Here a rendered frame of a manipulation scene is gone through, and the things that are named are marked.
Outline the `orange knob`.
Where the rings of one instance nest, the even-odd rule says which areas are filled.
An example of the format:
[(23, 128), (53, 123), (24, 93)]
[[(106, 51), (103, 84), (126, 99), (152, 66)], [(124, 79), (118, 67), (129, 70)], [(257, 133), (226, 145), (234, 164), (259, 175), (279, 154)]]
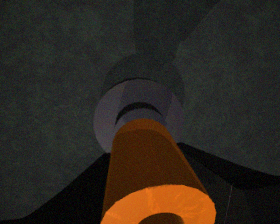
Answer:
[(166, 127), (134, 119), (112, 141), (101, 224), (214, 224), (206, 192)]

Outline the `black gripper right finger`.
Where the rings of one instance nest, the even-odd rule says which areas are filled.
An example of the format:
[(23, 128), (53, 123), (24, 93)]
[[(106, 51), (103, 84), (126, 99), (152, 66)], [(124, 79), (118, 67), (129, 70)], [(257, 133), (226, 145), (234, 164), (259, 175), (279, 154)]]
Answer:
[(280, 224), (280, 176), (176, 144), (215, 204), (214, 224)]

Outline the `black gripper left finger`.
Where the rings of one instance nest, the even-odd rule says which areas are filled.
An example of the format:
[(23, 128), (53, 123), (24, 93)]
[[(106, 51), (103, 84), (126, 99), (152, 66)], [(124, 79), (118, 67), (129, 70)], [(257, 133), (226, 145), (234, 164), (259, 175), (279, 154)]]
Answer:
[(89, 168), (50, 201), (24, 218), (0, 224), (101, 224), (110, 153), (102, 153)]

